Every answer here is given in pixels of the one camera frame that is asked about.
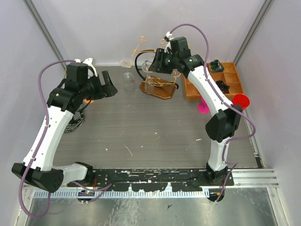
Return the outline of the clear wine glass front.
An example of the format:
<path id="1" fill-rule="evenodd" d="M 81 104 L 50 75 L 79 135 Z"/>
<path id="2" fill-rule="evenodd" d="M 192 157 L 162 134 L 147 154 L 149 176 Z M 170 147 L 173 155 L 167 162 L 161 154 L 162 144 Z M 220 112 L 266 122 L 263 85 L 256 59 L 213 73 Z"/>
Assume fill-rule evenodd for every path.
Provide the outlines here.
<path id="1" fill-rule="evenodd" d="M 126 69 L 122 75 L 122 84 L 126 90 L 133 90 L 135 88 L 135 77 L 129 71 L 133 65 L 133 60 L 129 58 L 123 58 L 120 60 L 119 65 Z"/>

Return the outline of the clear wine glass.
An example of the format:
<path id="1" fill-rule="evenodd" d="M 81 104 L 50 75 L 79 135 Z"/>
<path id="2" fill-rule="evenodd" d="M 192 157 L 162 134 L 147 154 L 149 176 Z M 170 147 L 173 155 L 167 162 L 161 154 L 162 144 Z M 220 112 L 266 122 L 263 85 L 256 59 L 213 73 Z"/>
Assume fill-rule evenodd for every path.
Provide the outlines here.
<path id="1" fill-rule="evenodd" d="M 144 81 L 144 89 L 146 94 L 152 95 L 154 93 L 155 82 L 154 79 L 150 76 L 149 67 L 151 65 L 151 61 L 145 61 L 141 68 L 142 71 L 146 73 L 145 81 Z"/>
<path id="2" fill-rule="evenodd" d="M 135 88 L 135 77 L 129 71 L 133 65 L 133 60 L 129 58 L 123 58 L 120 60 L 119 65 L 126 69 L 122 75 L 122 84 L 126 90 L 133 90 Z"/>

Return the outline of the orange wine glass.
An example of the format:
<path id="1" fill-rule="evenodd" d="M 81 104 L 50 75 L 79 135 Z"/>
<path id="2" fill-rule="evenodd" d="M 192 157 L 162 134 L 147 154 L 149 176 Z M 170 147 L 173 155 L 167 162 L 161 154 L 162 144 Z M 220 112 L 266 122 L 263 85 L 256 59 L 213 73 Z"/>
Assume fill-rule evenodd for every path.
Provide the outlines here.
<path id="1" fill-rule="evenodd" d="M 85 103 L 85 104 L 88 104 L 88 103 L 90 103 L 90 104 L 91 104 L 91 103 L 93 103 L 93 102 L 94 102 L 94 100 L 87 100 L 87 99 L 84 99 L 83 101 L 84 101 L 84 103 Z"/>

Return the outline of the gold wire wine glass rack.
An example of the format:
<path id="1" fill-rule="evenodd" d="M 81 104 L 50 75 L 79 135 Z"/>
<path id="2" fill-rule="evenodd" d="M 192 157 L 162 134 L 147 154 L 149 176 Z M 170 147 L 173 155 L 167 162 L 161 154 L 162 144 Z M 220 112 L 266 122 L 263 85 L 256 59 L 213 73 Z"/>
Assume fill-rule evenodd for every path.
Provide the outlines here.
<path id="1" fill-rule="evenodd" d="M 133 54 L 131 56 L 131 59 L 133 60 L 132 66 L 135 67 L 136 72 L 142 79 L 142 82 L 141 82 L 139 88 L 143 93 L 146 93 L 145 89 L 144 89 L 144 81 L 145 81 L 146 73 L 142 71 L 142 68 L 138 68 L 137 60 L 138 60 L 138 57 L 141 56 L 142 54 L 156 53 L 155 49 L 144 49 L 144 50 L 139 49 L 139 47 L 142 44 L 146 43 L 147 41 L 148 41 L 148 38 L 146 36 L 141 36 L 139 38 L 140 43 L 133 50 Z M 151 73 L 152 72 L 150 72 L 150 76 L 154 79 L 154 82 L 155 82 L 154 93 L 151 96 L 154 96 L 154 97 L 157 97 L 157 98 L 160 98 L 163 100 L 171 99 L 174 95 L 175 90 L 179 88 L 179 85 L 176 82 L 177 82 L 177 79 L 181 76 L 181 74 L 177 73 L 176 71 L 173 71 L 170 75 L 173 77 L 174 80 L 166 81 L 159 77 L 152 76 Z"/>

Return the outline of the striped black white cloth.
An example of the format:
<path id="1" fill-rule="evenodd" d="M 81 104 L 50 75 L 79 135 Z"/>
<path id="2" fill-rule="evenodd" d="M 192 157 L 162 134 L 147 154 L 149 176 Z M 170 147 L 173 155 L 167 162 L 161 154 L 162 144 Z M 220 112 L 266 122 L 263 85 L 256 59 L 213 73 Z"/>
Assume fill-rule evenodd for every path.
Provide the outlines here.
<path id="1" fill-rule="evenodd" d="M 64 134 L 74 132 L 85 121 L 84 106 L 81 104 L 64 129 Z"/>

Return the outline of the pink wine glass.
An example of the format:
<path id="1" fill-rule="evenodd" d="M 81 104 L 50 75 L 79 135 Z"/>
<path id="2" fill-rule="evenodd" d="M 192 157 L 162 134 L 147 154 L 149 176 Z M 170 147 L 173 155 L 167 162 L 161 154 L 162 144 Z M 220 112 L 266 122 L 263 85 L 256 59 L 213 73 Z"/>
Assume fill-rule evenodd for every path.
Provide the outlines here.
<path id="1" fill-rule="evenodd" d="M 198 104 L 197 109 L 201 114 L 210 113 L 209 107 L 207 106 L 207 104 L 204 100 L 202 100 L 201 103 Z"/>

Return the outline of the wooden compartment tray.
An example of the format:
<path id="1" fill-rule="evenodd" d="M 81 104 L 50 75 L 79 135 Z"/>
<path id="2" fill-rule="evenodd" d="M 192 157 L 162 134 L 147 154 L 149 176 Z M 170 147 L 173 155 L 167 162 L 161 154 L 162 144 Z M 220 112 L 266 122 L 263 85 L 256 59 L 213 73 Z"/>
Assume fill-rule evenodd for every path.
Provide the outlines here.
<path id="1" fill-rule="evenodd" d="M 236 94 L 244 94 L 244 90 L 241 85 L 240 77 L 237 73 L 235 64 L 233 62 L 222 62 L 222 65 L 224 66 L 223 72 L 213 73 L 209 70 L 209 73 L 215 82 L 222 80 L 230 86 L 229 93 L 225 94 L 225 96 L 229 100 L 232 100 Z M 194 85 L 188 79 L 186 79 L 184 75 L 182 78 L 185 99 L 200 100 L 201 95 Z"/>

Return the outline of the red wine glass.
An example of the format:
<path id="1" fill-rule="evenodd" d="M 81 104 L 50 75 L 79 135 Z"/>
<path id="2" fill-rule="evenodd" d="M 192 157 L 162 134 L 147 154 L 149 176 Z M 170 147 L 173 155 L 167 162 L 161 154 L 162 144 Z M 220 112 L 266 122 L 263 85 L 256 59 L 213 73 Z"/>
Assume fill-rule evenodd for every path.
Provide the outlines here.
<path id="1" fill-rule="evenodd" d="M 250 99 L 245 94 L 236 94 L 232 102 L 234 105 L 240 105 L 242 110 L 245 110 L 250 105 Z"/>

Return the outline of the clear wine glass back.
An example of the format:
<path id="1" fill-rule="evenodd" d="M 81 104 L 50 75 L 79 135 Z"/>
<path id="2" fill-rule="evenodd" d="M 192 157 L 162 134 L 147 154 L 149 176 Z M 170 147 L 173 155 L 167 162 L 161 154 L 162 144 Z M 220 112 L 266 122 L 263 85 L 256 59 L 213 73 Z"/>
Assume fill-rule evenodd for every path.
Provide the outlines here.
<path id="1" fill-rule="evenodd" d="M 151 65 L 151 61 L 145 61 L 141 68 L 142 71 L 146 73 L 145 81 L 144 81 L 144 89 L 146 94 L 152 95 L 154 93 L 155 82 L 154 79 L 150 76 L 149 67 Z"/>

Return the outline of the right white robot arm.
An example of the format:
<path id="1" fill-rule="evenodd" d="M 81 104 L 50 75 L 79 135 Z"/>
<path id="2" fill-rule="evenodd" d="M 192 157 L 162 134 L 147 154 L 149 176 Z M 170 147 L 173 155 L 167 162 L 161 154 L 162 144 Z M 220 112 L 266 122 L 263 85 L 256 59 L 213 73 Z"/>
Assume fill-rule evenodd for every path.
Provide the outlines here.
<path id="1" fill-rule="evenodd" d="M 238 129 L 242 107 L 234 105 L 219 89 L 211 77 L 206 64 L 198 54 L 192 55 L 185 37 L 174 38 L 170 32 L 164 37 L 165 48 L 158 48 L 150 72 L 182 73 L 201 94 L 209 108 L 211 119 L 205 125 L 211 139 L 210 157 L 205 176 L 209 184 L 218 185 L 227 175 L 226 157 L 230 139 Z"/>

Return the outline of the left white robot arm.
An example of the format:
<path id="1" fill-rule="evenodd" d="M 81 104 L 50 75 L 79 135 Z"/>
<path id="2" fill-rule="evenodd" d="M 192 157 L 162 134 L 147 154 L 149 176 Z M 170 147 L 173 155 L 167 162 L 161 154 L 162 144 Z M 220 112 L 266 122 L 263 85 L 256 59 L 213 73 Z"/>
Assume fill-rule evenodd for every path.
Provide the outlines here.
<path id="1" fill-rule="evenodd" d="M 53 160 L 65 128 L 84 100 L 94 101 L 117 94 L 109 73 L 103 71 L 104 84 L 93 65 L 93 59 L 67 60 L 66 77 L 54 88 L 47 100 L 42 99 L 45 119 L 22 163 L 14 163 L 12 173 L 28 184 L 54 193 L 61 185 L 77 181 L 83 186 L 94 182 L 93 167 L 76 162 L 55 167 Z"/>

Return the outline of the dark fabric roll back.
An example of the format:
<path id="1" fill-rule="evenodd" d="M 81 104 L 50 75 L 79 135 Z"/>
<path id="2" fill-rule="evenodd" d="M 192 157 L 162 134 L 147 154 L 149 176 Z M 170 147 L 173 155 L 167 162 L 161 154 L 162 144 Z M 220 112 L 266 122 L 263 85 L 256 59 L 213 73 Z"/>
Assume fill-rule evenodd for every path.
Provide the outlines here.
<path id="1" fill-rule="evenodd" d="M 209 63 L 209 70 L 213 73 L 219 73 L 224 71 L 224 66 L 219 60 L 214 60 Z"/>

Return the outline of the dark fabric roll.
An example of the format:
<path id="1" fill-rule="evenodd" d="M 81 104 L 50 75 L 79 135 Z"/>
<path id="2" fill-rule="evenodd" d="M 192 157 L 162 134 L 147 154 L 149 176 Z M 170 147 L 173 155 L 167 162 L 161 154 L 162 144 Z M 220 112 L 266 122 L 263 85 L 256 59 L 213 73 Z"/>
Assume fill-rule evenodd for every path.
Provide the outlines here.
<path id="1" fill-rule="evenodd" d="M 227 85 L 225 82 L 223 82 L 222 80 L 218 80 L 215 83 L 223 94 L 229 93 L 230 86 Z"/>
<path id="2" fill-rule="evenodd" d="M 219 60 L 214 60 L 209 63 L 209 70 L 213 73 L 219 73 L 224 71 L 224 66 Z"/>

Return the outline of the dark fabric roll right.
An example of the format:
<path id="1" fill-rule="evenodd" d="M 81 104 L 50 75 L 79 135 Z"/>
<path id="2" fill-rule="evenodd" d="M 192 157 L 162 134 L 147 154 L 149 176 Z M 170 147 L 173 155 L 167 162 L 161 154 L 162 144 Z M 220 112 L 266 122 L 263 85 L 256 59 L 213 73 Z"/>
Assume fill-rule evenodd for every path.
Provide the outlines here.
<path id="1" fill-rule="evenodd" d="M 230 86 L 227 85 L 225 82 L 223 82 L 222 80 L 218 80 L 215 83 L 223 94 L 229 93 Z"/>

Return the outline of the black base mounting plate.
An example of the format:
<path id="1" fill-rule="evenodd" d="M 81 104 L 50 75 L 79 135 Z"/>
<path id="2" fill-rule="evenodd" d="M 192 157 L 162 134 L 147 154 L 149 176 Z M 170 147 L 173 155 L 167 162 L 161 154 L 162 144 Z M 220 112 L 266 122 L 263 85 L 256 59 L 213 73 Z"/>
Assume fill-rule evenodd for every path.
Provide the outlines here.
<path id="1" fill-rule="evenodd" d="M 231 173 L 211 173 L 206 169 L 94 169 L 85 187 L 103 188 L 109 184 L 110 191 L 155 192 L 171 187 L 172 192 L 197 192 L 205 186 L 234 185 Z"/>

